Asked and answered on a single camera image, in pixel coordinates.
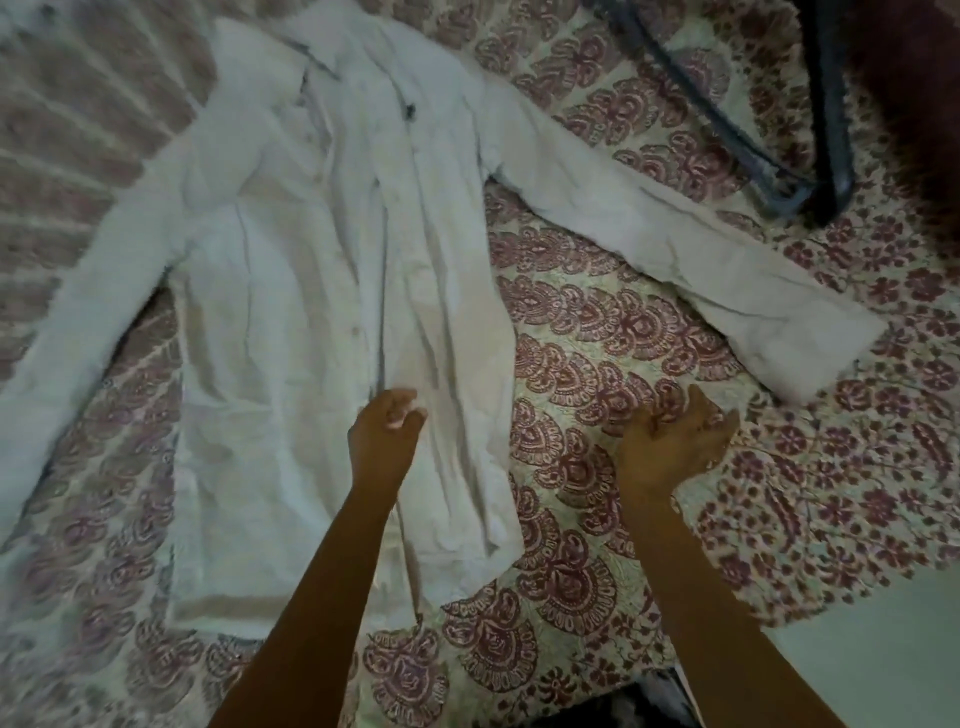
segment shirt sleeve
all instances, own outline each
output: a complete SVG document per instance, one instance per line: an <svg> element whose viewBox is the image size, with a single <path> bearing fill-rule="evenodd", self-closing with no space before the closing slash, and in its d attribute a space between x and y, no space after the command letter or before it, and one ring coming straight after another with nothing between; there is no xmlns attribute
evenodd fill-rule
<svg viewBox="0 0 960 728"><path fill-rule="evenodd" d="M180 246L180 149L118 195L0 391L0 543Z"/></svg>
<svg viewBox="0 0 960 728"><path fill-rule="evenodd" d="M564 129L483 74L481 163L537 215L672 283L782 399L811 400L884 329L873 313L711 211Z"/></svg>

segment hand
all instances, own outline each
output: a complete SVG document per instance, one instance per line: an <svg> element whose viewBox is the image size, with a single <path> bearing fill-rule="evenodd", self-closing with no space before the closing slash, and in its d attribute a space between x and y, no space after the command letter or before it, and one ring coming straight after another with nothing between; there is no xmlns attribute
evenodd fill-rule
<svg viewBox="0 0 960 728"><path fill-rule="evenodd" d="M426 410L410 409L415 389L388 389L364 407L348 433L353 489L393 507L410 470Z"/></svg>
<svg viewBox="0 0 960 728"><path fill-rule="evenodd" d="M678 485L723 460L740 415L728 412L711 427L712 407L700 387L692 385L685 412L672 423L661 422L649 409L634 413L616 454L616 482L625 504L669 502Z"/></svg>

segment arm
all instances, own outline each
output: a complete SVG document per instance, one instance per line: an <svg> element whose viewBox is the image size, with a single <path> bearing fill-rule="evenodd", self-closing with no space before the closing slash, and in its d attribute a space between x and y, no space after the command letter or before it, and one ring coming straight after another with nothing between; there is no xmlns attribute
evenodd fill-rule
<svg viewBox="0 0 960 728"><path fill-rule="evenodd" d="M347 500L211 728L337 724L383 530L425 420L422 410L408 412L415 396L384 392L357 417Z"/></svg>
<svg viewBox="0 0 960 728"><path fill-rule="evenodd" d="M691 387L689 407L675 423L638 412L617 455L623 517L663 627L708 728L839 728L843 723L760 632L670 504L674 488L723 458L739 426L732 413L707 428L709 414L707 398Z"/></svg>

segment bedsheet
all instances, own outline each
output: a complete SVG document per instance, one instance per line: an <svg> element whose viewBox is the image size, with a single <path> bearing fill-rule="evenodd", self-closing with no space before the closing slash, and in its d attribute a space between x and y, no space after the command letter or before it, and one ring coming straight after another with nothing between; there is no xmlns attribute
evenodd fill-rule
<svg viewBox="0 0 960 728"><path fill-rule="evenodd" d="M764 220L742 173L650 62L572 0L367 0L511 79L589 143L879 313L856 371L784 407L668 288L517 198L487 194L491 260L517 331L513 485L523 557L474 597L358 644L343 722L513 725L675 655L618 519L612 454L651 392L724 383L752 397L714 489L679 501L710 560L769 624L960 557L960 263L921 179L857 79L859 185L825 231ZM741 125L810 164L806 76L787 2L641 0L660 40ZM130 0L39 11L2 52L0 376L139 162L212 82L213 12L287 2ZM22 19L30 23L32 17ZM0 722L203 725L255 643L164 621L172 569L179 353L156 294L58 446L0 551Z"/></svg>

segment wrinkled fabric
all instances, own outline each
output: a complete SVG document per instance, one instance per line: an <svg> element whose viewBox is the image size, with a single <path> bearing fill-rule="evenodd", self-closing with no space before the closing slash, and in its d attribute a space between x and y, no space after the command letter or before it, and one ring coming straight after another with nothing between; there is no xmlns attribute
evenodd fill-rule
<svg viewBox="0 0 960 728"><path fill-rule="evenodd" d="M602 154L503 81L334 0L217 22L220 81L121 193L0 394L0 538L169 271L183 356L171 617L264 637L350 483L383 387L430 411L364 629L413 624L523 550L511 497L515 340L483 184L672 283L786 400L879 335L860 306Z"/></svg>

